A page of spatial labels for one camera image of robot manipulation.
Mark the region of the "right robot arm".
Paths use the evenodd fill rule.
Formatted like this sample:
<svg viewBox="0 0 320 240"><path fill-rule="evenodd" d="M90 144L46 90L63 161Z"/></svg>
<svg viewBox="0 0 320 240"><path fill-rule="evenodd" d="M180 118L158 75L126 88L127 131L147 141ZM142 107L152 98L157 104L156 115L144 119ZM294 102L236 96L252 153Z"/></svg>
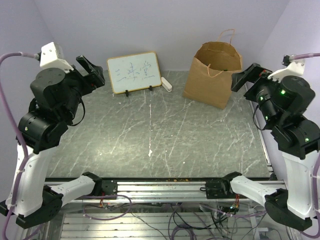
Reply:
<svg viewBox="0 0 320 240"><path fill-rule="evenodd" d="M239 172L222 179L221 194L235 194L263 205L277 223L305 231L319 218L317 159L320 155L320 129L304 116L315 97L310 84L303 78L304 65L291 62L286 68L272 72L253 63L243 72L231 76L231 90L237 92L245 83L251 88L245 98L257 104L285 161L286 188L267 187Z"/></svg>

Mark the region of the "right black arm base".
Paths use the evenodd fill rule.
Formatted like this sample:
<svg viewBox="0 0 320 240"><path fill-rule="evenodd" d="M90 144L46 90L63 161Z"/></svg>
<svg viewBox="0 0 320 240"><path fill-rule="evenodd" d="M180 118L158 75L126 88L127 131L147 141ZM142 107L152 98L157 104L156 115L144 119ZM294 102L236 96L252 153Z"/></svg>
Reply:
<svg viewBox="0 0 320 240"><path fill-rule="evenodd" d="M232 196L221 180L207 181L199 190L205 193L207 199L227 199Z"/></svg>

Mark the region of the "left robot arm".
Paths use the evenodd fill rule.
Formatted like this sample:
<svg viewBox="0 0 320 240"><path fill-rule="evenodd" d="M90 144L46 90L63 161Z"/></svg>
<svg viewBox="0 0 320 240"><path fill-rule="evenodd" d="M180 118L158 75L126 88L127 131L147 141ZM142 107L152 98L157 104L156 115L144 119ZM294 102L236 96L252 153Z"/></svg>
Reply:
<svg viewBox="0 0 320 240"><path fill-rule="evenodd" d="M49 162L62 135L74 125L83 96L105 85L102 67L82 55L76 60L86 75L75 67L50 67L36 75L30 84L34 97L28 112L14 125L16 172L0 212L4 216L15 215L16 224L23 229L52 220L64 205L79 197L96 199L102 193L102 179L91 172L57 186L45 185Z"/></svg>

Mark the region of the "brown paper bag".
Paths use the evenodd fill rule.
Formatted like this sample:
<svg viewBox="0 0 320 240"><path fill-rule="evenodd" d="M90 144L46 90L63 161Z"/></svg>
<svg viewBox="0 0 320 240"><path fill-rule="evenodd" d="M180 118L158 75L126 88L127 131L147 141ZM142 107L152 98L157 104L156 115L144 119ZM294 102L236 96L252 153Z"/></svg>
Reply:
<svg viewBox="0 0 320 240"><path fill-rule="evenodd" d="M242 69L243 57L232 38L206 42L193 57L182 96L223 110L232 93L232 74Z"/></svg>

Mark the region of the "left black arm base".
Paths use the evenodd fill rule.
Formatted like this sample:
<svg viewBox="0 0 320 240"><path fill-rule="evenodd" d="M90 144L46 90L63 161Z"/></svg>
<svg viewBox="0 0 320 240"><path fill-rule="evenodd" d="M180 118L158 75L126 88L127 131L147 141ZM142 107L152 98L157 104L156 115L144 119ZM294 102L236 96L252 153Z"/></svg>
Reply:
<svg viewBox="0 0 320 240"><path fill-rule="evenodd" d="M118 194L118 184L114 180L103 180L101 185L101 195L107 196L106 200L115 200Z"/></svg>

